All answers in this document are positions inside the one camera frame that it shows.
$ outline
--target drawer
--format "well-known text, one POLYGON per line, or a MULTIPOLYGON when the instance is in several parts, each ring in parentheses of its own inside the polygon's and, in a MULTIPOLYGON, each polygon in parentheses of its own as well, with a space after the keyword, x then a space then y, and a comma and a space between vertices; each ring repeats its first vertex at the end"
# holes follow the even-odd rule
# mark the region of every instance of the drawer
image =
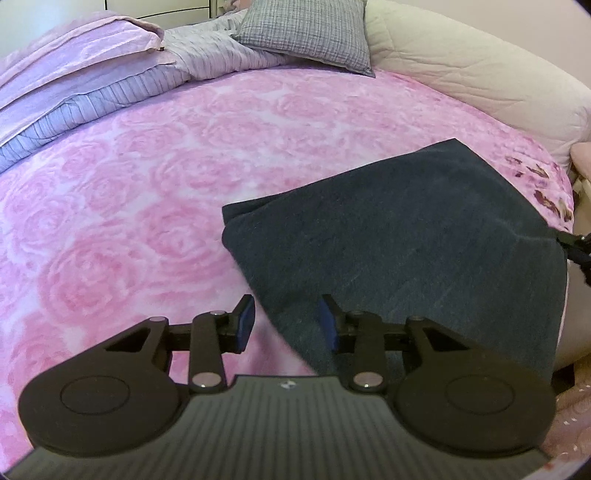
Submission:
POLYGON ((163 29, 182 27, 183 25, 192 25, 195 23, 209 20, 209 7, 192 8, 191 10, 181 10, 180 12, 170 12, 167 14, 150 15, 143 18, 146 22, 155 23, 163 29))
POLYGON ((209 0, 106 0, 106 4, 108 10, 134 18, 193 8, 209 8, 209 0))

